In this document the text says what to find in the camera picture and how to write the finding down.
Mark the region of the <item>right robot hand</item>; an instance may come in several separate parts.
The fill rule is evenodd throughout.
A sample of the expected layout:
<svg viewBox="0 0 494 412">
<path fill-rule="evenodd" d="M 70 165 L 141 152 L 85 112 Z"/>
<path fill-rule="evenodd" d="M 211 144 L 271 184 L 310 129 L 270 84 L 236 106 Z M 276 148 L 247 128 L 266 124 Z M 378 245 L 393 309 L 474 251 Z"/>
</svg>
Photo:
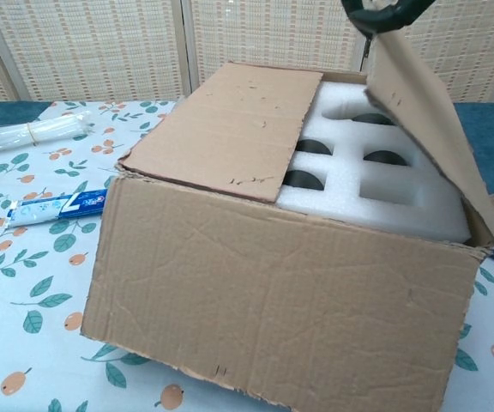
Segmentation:
<svg viewBox="0 0 494 412">
<path fill-rule="evenodd" d="M 399 0 L 383 9 L 366 9 L 361 0 L 340 2 L 350 22 L 369 38 L 412 25 L 435 1 Z"/>
</svg>

